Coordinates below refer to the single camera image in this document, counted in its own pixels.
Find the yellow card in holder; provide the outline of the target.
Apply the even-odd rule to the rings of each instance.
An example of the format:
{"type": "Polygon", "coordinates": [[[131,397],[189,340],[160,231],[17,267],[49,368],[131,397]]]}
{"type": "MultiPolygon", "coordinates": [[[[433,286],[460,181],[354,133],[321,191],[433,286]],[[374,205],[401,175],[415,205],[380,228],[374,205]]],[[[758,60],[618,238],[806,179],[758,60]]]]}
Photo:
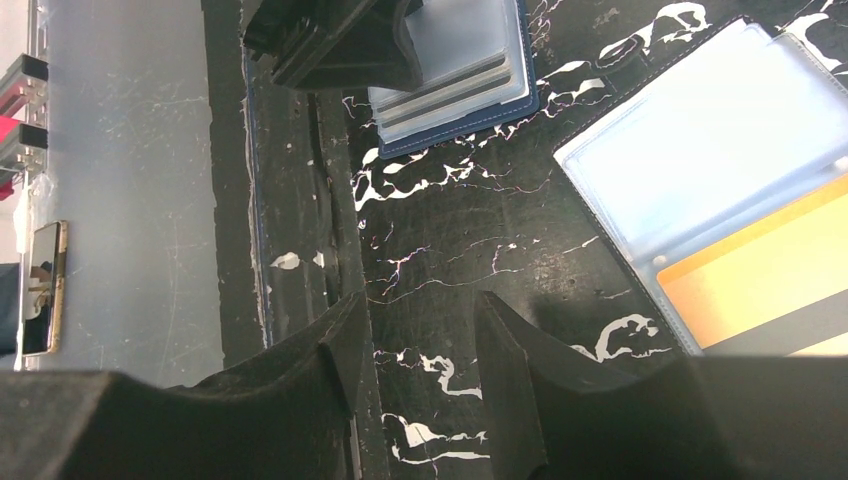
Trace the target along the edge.
{"type": "Polygon", "coordinates": [[[706,355],[847,353],[847,178],[660,271],[706,355]]]}

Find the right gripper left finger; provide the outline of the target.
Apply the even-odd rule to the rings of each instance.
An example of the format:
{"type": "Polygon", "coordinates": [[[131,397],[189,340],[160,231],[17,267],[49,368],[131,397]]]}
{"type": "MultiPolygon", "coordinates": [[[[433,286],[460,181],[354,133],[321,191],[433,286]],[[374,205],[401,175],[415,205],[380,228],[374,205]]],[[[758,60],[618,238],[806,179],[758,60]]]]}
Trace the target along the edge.
{"type": "Polygon", "coordinates": [[[350,479],[368,331],[351,293],[192,387],[112,371],[5,372],[5,479],[350,479]]]}

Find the navy blue card holder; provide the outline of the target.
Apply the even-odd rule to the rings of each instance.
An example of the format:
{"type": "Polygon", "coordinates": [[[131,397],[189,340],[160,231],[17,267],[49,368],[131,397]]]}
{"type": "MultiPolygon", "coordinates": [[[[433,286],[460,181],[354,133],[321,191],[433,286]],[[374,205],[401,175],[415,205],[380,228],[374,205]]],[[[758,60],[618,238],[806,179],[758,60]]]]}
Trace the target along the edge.
{"type": "Polygon", "coordinates": [[[524,118],[539,94],[523,1],[425,1],[403,20],[414,90],[368,90],[383,159],[524,118]]]}

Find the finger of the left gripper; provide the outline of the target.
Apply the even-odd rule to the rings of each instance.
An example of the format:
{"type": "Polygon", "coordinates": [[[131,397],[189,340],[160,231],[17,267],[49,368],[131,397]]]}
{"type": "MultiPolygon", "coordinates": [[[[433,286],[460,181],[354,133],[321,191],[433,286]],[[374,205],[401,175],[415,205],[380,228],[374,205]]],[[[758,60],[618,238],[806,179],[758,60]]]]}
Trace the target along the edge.
{"type": "Polygon", "coordinates": [[[271,81],[316,92],[412,91],[423,73],[406,18],[411,0],[261,0],[242,3],[242,43],[271,81]]]}

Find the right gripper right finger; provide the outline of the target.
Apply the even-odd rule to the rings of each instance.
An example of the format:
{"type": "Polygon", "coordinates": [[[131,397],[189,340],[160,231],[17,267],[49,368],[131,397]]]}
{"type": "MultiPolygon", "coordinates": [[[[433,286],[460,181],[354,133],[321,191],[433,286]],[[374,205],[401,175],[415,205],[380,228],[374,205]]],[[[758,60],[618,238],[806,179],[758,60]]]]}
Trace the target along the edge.
{"type": "Polygon", "coordinates": [[[685,357],[635,377],[491,291],[475,346],[498,479],[843,479],[843,357],[685,357]]]}

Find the black card holder open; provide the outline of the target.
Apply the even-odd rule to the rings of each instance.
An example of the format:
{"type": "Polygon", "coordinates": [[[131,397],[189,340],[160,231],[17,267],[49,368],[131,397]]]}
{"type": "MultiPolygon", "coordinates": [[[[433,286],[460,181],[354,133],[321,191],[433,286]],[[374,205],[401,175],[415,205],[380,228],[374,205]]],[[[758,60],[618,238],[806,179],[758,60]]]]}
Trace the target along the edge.
{"type": "Polygon", "coordinates": [[[554,154],[689,354],[658,273],[847,178],[847,66],[808,36],[827,20],[732,20],[554,154]]]}

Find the smartphone with gold case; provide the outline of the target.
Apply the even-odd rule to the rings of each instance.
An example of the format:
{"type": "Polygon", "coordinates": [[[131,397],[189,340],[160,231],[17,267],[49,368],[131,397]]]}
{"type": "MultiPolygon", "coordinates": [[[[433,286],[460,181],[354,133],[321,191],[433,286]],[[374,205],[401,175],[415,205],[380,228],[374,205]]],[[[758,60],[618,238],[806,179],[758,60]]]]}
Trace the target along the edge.
{"type": "Polygon", "coordinates": [[[33,233],[22,291],[23,357],[59,350],[67,249],[68,223],[64,220],[46,224],[33,233]]]}

